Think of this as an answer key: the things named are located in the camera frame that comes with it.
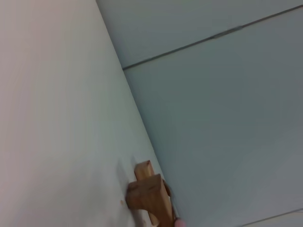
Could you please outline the dark brown wooden block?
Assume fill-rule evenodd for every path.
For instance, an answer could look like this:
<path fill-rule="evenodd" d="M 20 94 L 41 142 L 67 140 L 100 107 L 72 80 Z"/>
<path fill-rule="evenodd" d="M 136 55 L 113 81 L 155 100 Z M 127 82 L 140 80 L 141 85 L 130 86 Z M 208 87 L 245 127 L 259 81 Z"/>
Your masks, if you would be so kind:
<path fill-rule="evenodd" d="M 174 227 L 174 210 L 160 174 L 129 183 L 125 201 L 131 210 L 153 214 L 159 221 L 158 227 Z"/>

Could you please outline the light wooden block red stained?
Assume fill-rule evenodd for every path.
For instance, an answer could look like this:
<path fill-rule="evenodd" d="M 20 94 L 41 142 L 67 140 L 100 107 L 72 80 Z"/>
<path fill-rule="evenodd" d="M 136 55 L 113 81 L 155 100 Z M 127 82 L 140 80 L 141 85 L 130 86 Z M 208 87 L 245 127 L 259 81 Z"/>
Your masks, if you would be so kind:
<path fill-rule="evenodd" d="M 151 161 L 147 160 L 136 164 L 134 168 L 134 175 L 138 181 L 155 175 Z"/>

